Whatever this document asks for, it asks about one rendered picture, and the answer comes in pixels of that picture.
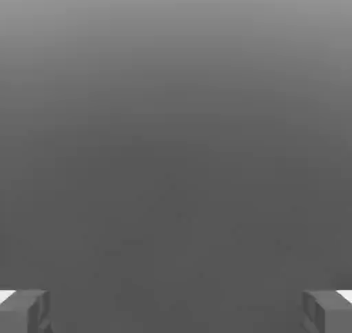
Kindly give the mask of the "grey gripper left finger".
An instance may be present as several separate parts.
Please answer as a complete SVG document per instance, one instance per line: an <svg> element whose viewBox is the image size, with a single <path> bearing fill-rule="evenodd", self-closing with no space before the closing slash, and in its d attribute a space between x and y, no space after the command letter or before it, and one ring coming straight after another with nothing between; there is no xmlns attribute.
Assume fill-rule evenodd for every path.
<svg viewBox="0 0 352 333"><path fill-rule="evenodd" d="M0 290L0 333L52 333L50 292Z"/></svg>

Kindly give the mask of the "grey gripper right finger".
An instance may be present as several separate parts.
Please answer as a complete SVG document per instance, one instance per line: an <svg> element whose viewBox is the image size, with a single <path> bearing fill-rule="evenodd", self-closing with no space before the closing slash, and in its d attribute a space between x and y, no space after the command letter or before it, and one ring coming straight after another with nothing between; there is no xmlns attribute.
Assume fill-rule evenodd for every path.
<svg viewBox="0 0 352 333"><path fill-rule="evenodd" d="M305 290L302 310L306 333L352 333L352 290Z"/></svg>

